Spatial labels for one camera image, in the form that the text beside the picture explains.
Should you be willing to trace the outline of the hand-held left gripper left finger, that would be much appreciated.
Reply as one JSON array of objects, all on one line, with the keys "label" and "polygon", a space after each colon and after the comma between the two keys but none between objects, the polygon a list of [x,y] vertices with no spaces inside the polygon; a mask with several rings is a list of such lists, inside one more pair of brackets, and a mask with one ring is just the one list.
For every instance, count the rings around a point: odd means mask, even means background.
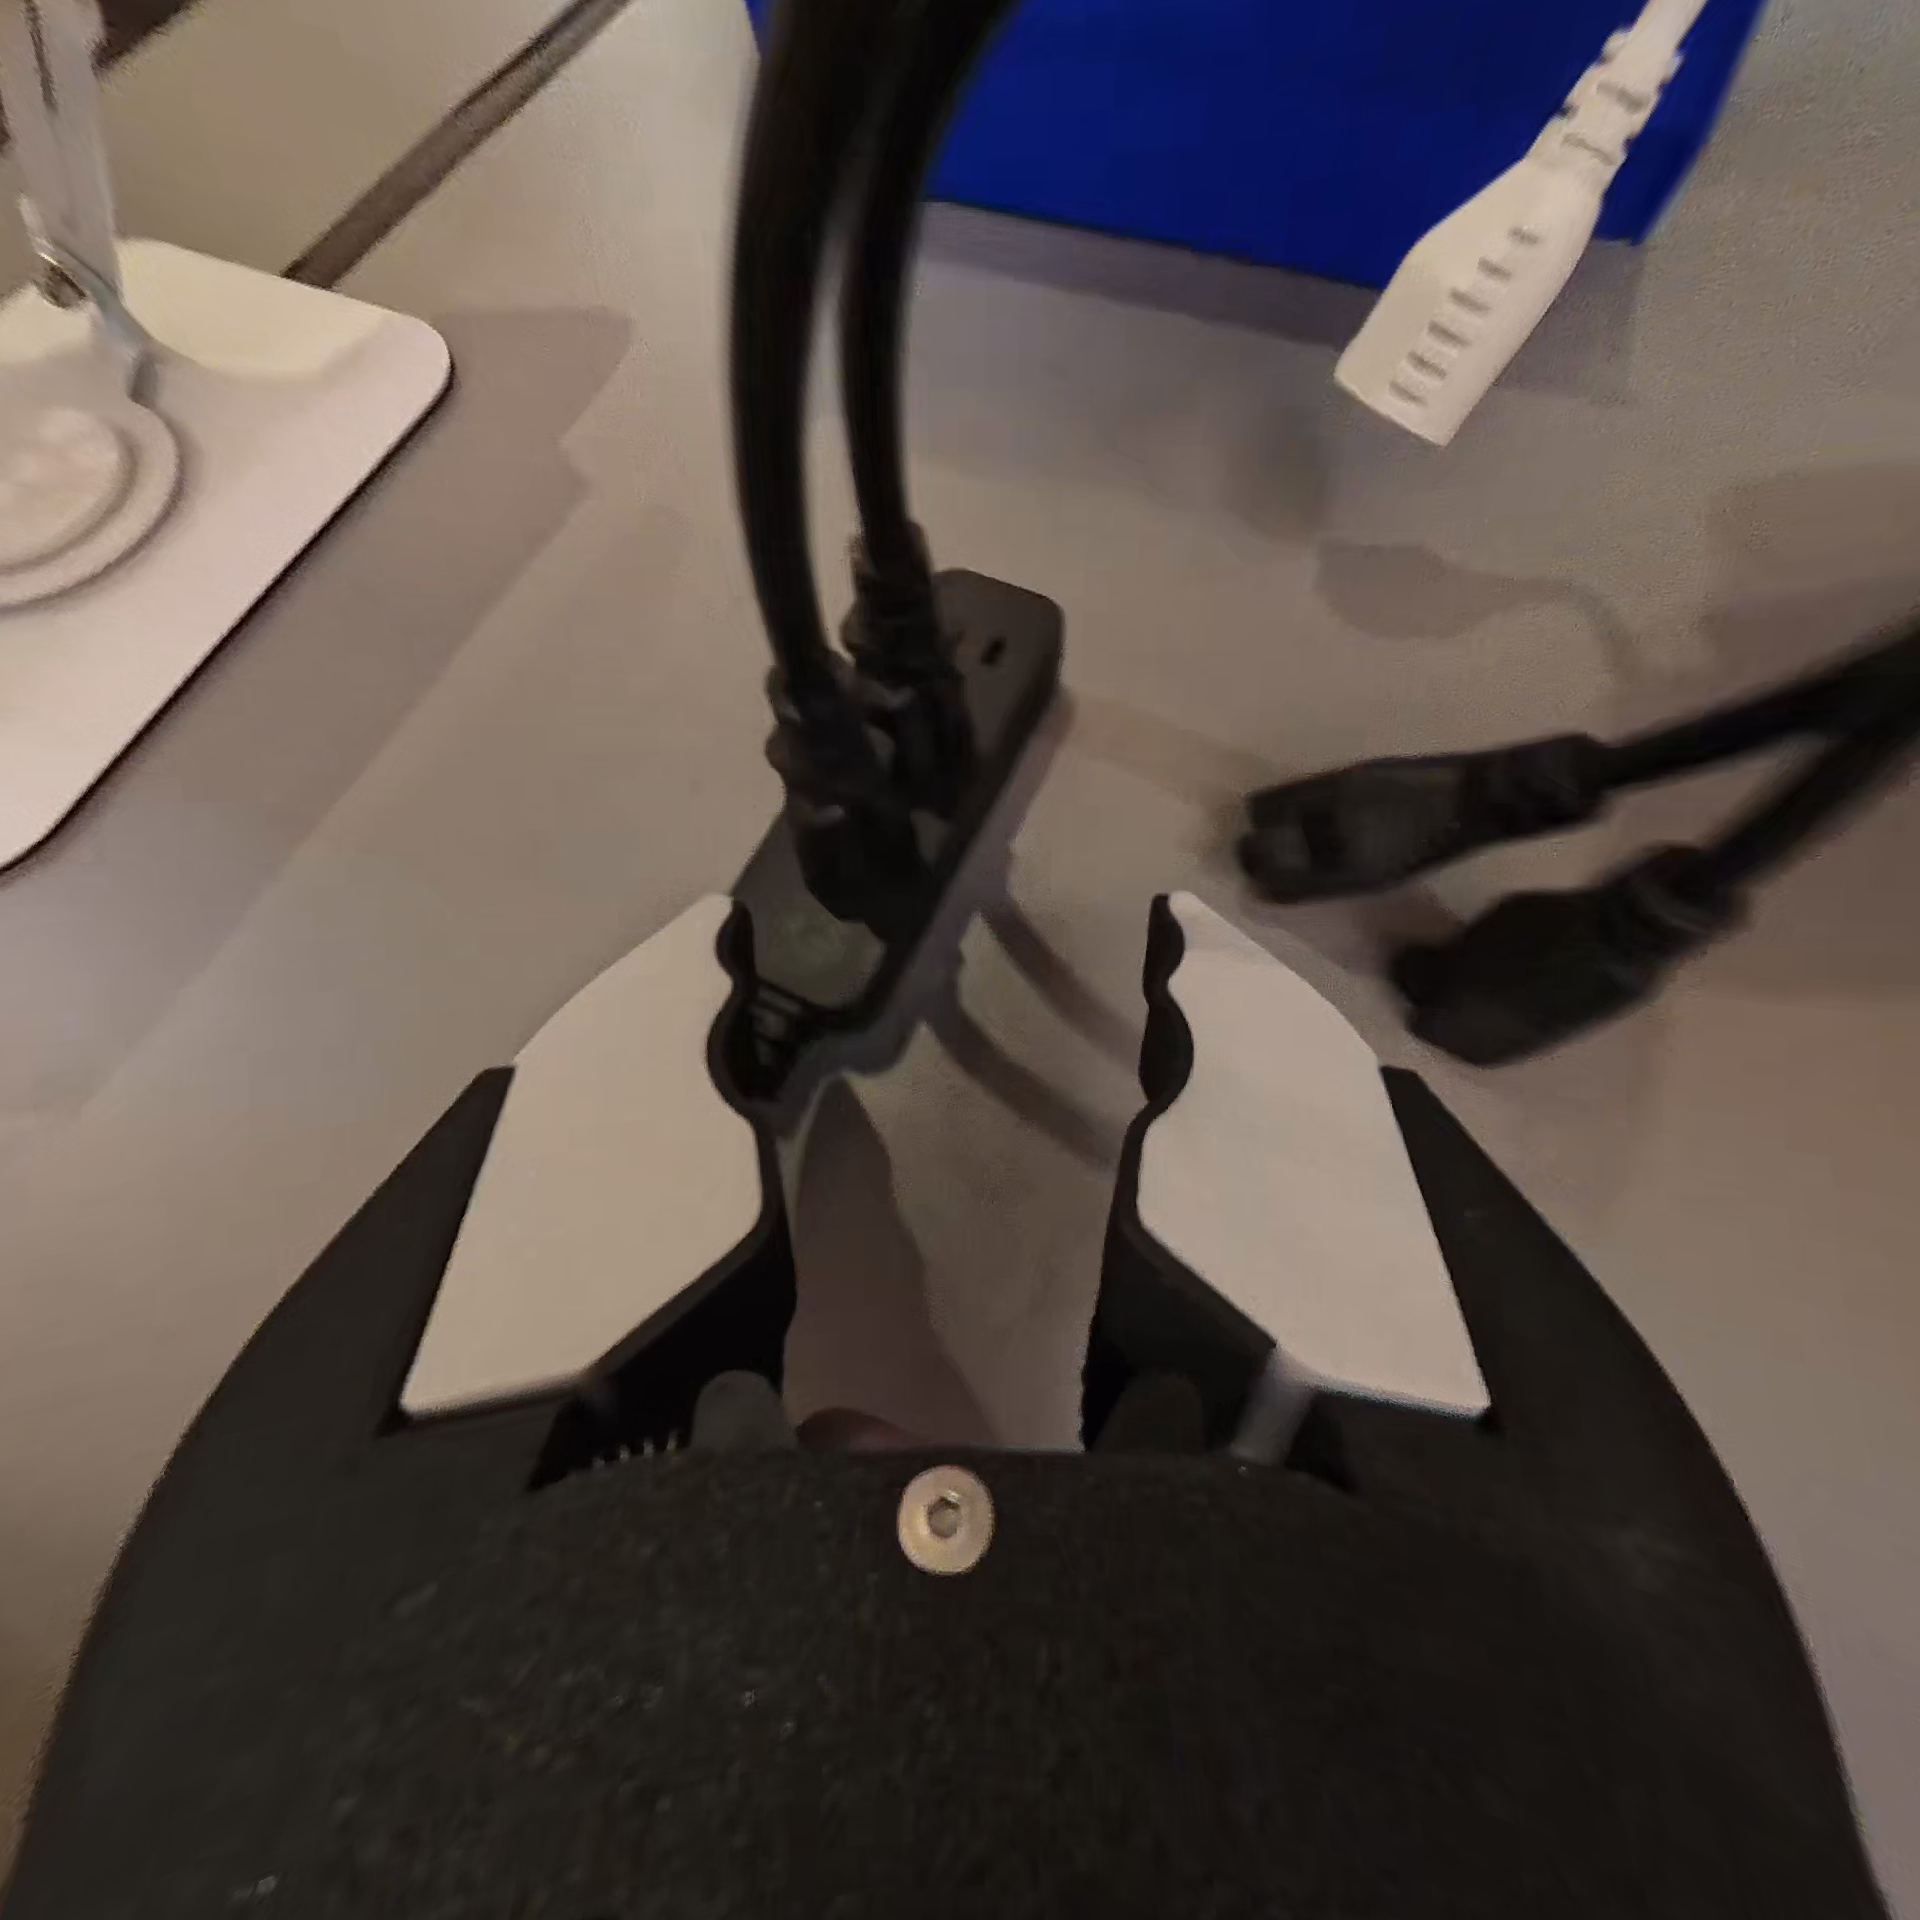
[{"label": "hand-held left gripper left finger", "polygon": [[709,1039],[734,992],[707,893],[518,1047],[396,1406],[445,1420],[593,1391],[760,1225],[756,1130]]}]

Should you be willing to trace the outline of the blue plastic bin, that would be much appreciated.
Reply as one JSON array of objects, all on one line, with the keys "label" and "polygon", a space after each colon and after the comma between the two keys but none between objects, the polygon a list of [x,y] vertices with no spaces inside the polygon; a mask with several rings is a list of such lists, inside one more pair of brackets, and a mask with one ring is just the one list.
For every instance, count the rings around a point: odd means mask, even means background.
[{"label": "blue plastic bin", "polygon": [[1713,134],[1763,4],[1701,4],[1610,181],[1596,156],[1535,171],[1577,82],[1625,79],[1645,4],[745,4],[773,113],[772,187],[734,220],[801,282],[921,30],[985,26],[956,127],[931,121],[935,199],[1381,287],[1450,271],[1478,314],[1548,309],[1587,243],[1645,238]]}]

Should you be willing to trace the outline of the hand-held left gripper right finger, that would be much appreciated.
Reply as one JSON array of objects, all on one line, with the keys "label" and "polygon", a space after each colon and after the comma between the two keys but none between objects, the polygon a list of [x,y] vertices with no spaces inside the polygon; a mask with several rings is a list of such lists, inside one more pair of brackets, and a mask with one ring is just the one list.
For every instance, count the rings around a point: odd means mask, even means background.
[{"label": "hand-held left gripper right finger", "polygon": [[1101,1247],[1101,1444],[1279,1463],[1323,1400],[1492,1411],[1386,1070],[1303,976],[1154,897],[1137,1084]]}]

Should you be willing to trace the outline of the grey desk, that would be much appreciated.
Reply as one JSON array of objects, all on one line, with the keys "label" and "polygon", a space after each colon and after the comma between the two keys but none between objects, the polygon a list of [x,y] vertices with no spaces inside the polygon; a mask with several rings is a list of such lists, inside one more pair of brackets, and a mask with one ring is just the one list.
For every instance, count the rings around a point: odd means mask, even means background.
[{"label": "grey desk", "polygon": [[[1916,1915],[1916,747],[1279,907],[1256,792],[1916,638],[1916,4],[1763,4],[1451,444],[1375,304],[940,203],[913,515],[1064,613],[951,994],[592,1391],[398,1400],[521,1043],[780,815],[742,4],[518,22],[281,276],[449,381],[3,877],[3,1915]],[[1374,1050],[1492,1394],[1101,1444],[1151,901]]]}]

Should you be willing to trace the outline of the black power strip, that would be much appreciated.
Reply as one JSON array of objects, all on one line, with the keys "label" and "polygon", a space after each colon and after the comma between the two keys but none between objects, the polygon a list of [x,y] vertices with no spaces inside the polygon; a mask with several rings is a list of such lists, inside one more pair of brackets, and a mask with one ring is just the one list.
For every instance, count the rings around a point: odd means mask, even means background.
[{"label": "black power strip", "polygon": [[793,1123],[827,1080],[891,1063],[946,1003],[963,937],[1004,888],[1053,753],[1059,606],[960,567],[933,585],[978,759],[954,818],[913,815],[923,874],[878,923],[839,920],[807,892],[796,835],[775,820],[731,881],[736,909],[720,941],[731,994],[707,1056],[720,1092],[772,1130]]}]

